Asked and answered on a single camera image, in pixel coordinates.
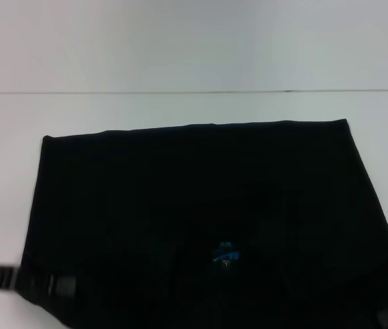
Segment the black fabric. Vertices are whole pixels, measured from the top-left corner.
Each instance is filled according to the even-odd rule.
[[[278,265],[299,305],[382,271],[388,225],[347,121],[44,137],[22,268],[76,276],[77,298],[66,307],[20,293],[74,328],[147,328],[162,317],[168,327],[177,259],[189,260],[186,281],[201,282],[187,298],[198,311],[202,264],[221,241]],[[265,298],[287,295],[275,289]],[[197,313],[196,325],[214,323]],[[290,314],[270,306],[261,316],[280,328]]]

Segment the white wall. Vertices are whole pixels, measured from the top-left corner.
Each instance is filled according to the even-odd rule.
[[[0,0],[0,92],[388,88],[388,0]]]
[[[20,262],[46,134],[347,118],[388,220],[388,92],[120,94],[380,88],[386,0],[0,0],[0,263]],[[0,293],[0,329],[61,327]]]

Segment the white surface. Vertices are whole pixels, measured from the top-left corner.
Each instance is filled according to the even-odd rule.
[[[0,95],[0,263],[20,262],[46,134],[342,118],[388,221],[388,93]]]
[[[55,317],[16,293],[0,292],[0,329],[64,329]]]
[[[0,0],[0,92],[388,88],[388,0]]]

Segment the white background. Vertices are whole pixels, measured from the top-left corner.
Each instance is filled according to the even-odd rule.
[[[21,260],[47,134],[346,118],[388,221],[376,89],[387,0],[0,0],[0,263]],[[279,90],[307,92],[174,93]],[[62,326],[0,293],[2,328]]]

